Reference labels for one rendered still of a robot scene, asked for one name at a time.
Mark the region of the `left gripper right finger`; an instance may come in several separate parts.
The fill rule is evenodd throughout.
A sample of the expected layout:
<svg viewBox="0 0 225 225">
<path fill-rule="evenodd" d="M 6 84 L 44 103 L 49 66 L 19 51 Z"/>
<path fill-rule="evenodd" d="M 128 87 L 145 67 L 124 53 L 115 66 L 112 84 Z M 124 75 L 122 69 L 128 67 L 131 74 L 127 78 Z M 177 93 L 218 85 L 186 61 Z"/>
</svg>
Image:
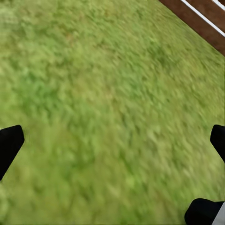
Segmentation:
<svg viewBox="0 0 225 225">
<path fill-rule="evenodd" d="M 221 156 L 223 161 L 225 162 L 225 127 L 221 125 L 214 125 L 210 142 L 213 144 L 218 154 Z"/>
</svg>

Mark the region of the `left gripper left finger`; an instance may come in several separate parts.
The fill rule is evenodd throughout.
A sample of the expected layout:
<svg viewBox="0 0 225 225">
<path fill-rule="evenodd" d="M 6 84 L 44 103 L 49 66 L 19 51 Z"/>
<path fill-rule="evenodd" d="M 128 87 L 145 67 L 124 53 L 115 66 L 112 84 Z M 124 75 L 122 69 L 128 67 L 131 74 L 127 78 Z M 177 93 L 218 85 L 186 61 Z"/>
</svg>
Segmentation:
<svg viewBox="0 0 225 225">
<path fill-rule="evenodd" d="M 24 143 L 20 125 L 0 130 L 0 181 Z"/>
</svg>

